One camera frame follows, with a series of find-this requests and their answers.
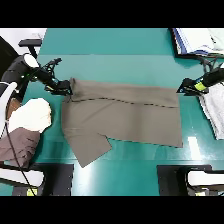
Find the white floor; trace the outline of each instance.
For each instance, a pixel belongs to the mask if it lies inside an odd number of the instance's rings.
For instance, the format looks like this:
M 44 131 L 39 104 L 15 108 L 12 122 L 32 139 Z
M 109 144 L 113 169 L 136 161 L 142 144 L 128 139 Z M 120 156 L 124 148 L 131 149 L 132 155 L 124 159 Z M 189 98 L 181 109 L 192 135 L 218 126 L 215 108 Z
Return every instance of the white floor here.
M 47 28 L 0 28 L 0 36 L 4 38 L 18 54 L 30 53 L 27 47 L 19 47 L 24 39 L 44 39 Z M 37 54 L 40 47 L 35 47 Z

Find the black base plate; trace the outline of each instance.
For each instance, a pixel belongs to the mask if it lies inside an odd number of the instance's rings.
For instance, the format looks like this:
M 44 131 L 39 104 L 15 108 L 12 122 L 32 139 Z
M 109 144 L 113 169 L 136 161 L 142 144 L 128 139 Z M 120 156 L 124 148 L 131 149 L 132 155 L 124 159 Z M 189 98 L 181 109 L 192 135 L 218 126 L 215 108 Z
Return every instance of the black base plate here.
M 182 168 L 197 168 L 211 171 L 211 165 L 157 165 L 160 196 L 187 196 L 186 185 L 178 181 L 178 171 Z
M 34 163 L 30 169 L 44 172 L 37 196 L 71 196 L 73 164 Z M 14 187 L 12 196 L 27 196 L 28 187 Z

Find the brown cloth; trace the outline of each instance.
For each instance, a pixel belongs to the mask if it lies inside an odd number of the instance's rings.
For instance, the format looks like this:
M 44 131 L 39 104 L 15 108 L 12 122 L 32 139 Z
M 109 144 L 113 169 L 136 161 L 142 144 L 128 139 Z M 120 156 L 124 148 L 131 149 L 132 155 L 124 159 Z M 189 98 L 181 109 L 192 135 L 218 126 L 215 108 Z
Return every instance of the brown cloth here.
M 10 132 L 9 135 L 15 149 L 19 165 L 27 168 L 40 140 L 40 133 L 38 131 L 29 131 L 25 128 L 17 128 Z M 14 159 L 8 136 L 0 139 L 0 161 L 5 160 L 8 160 L 12 166 L 18 166 Z
M 73 78 L 70 83 L 74 95 L 62 102 L 62 129 L 82 167 L 110 150 L 109 143 L 96 144 L 106 136 L 182 147 L 176 89 Z

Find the crumpled white fabric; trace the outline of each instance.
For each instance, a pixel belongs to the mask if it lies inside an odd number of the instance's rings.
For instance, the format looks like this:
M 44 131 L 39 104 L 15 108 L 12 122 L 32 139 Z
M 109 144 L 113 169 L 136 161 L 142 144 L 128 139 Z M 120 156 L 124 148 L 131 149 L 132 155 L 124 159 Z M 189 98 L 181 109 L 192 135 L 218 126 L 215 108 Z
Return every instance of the crumpled white fabric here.
M 224 139 L 224 86 L 217 84 L 209 87 L 209 93 L 199 99 L 216 139 Z
M 42 133 L 51 125 L 51 108 L 43 98 L 31 99 L 24 106 L 12 112 L 9 118 L 9 132 L 17 128 Z

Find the teal tabletop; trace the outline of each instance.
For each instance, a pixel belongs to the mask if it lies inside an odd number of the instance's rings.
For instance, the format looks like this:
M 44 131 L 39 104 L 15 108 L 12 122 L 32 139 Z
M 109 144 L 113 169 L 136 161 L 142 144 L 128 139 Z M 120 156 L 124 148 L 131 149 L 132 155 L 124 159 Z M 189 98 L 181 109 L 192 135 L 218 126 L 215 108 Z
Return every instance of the teal tabletop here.
M 167 28 L 48 29 L 38 56 L 43 65 L 62 58 L 55 75 L 99 82 L 178 88 L 203 68 L 196 60 L 176 59 Z M 81 168 L 61 130 L 62 96 L 30 83 L 23 103 L 44 98 L 52 109 L 52 125 L 41 136 L 34 162 L 74 164 L 72 195 L 159 195 L 156 165 L 211 164 L 224 169 L 224 142 L 215 140 L 196 97 L 179 95 L 183 148 L 116 141 L 112 150 Z M 1 184 L 0 195 L 12 187 Z

